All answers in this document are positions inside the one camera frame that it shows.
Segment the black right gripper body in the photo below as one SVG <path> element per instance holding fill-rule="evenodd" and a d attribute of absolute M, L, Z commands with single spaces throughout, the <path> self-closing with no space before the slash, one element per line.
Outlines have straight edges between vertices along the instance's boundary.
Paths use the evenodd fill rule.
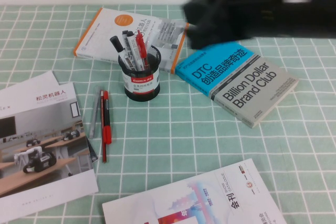
<path fill-rule="evenodd" d="M 183 5 L 183 12 L 191 27 L 187 29 L 193 49 L 251 39 L 246 20 L 235 4 L 246 0 L 189 0 Z"/>

